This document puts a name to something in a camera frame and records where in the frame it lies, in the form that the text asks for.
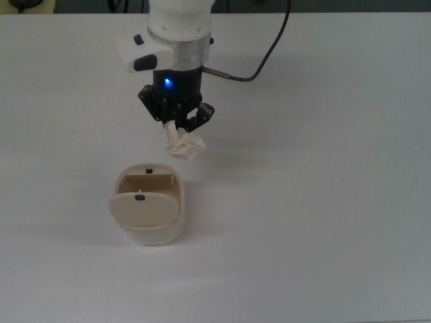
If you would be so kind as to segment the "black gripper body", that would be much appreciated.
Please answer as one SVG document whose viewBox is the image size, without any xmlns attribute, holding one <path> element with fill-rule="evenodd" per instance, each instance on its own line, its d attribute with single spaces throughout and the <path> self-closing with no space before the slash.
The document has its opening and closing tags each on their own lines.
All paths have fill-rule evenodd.
<svg viewBox="0 0 431 323">
<path fill-rule="evenodd" d="M 202 101 L 201 68 L 189 71 L 158 70 L 153 72 L 153 86 L 171 100 L 176 125 L 183 125 L 186 114 Z"/>
</svg>

